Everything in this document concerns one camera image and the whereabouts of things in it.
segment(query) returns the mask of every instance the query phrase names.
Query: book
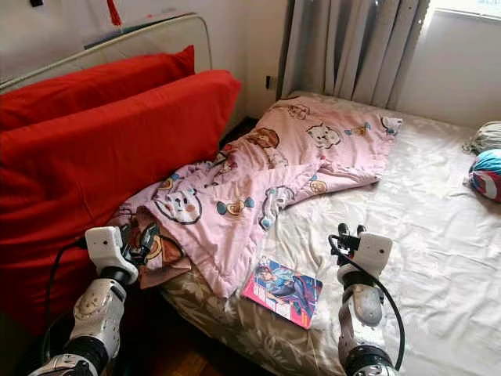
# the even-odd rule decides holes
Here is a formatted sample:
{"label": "book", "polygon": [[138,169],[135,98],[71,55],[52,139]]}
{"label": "book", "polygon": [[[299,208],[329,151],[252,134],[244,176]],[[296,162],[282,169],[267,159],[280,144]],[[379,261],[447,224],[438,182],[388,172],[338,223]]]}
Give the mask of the book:
{"label": "book", "polygon": [[243,296],[309,329],[322,282],[263,257],[243,289]]}

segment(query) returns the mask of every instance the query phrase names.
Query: beige bedsheet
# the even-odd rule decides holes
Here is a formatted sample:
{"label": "beige bedsheet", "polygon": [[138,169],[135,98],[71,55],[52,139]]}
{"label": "beige bedsheet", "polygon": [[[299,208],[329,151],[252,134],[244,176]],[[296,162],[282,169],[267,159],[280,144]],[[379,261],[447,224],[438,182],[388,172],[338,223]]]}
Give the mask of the beige bedsheet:
{"label": "beige bedsheet", "polygon": [[[321,97],[340,110],[386,110]],[[267,255],[324,283],[306,331],[240,297],[214,296],[196,269],[161,287],[189,322],[282,375],[343,374],[337,360],[342,286],[327,236],[339,222],[394,239],[381,280],[400,308],[407,341],[401,375],[480,376],[501,370],[501,205],[463,185],[474,130],[405,120],[380,183],[328,194],[282,212],[262,243]],[[387,351],[398,328],[385,305]]]}

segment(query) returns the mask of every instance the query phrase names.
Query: gray curtain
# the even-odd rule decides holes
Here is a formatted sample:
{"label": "gray curtain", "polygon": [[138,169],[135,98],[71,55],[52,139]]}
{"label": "gray curtain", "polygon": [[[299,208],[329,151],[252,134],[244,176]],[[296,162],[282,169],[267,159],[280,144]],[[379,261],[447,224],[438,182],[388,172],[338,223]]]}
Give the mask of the gray curtain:
{"label": "gray curtain", "polygon": [[279,98],[295,90],[395,107],[430,0],[290,0]]}

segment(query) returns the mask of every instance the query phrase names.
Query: window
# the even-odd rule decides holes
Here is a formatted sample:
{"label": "window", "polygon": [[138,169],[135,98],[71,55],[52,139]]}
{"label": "window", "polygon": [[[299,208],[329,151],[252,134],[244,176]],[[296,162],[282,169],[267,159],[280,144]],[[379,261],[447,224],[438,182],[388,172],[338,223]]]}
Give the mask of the window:
{"label": "window", "polygon": [[501,19],[501,0],[432,0],[436,9]]}

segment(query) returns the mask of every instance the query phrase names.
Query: cartoon character on book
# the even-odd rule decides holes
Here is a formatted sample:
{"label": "cartoon character on book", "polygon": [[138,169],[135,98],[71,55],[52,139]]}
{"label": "cartoon character on book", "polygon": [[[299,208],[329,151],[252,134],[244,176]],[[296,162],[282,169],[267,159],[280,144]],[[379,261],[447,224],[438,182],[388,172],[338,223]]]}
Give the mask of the cartoon character on book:
{"label": "cartoon character on book", "polygon": [[291,303],[298,315],[304,311],[311,317],[315,309],[314,291],[308,287],[305,278],[291,269],[279,266],[270,268],[267,258],[262,258],[256,267],[256,276],[265,282],[266,291],[270,298],[279,299],[279,302]]}

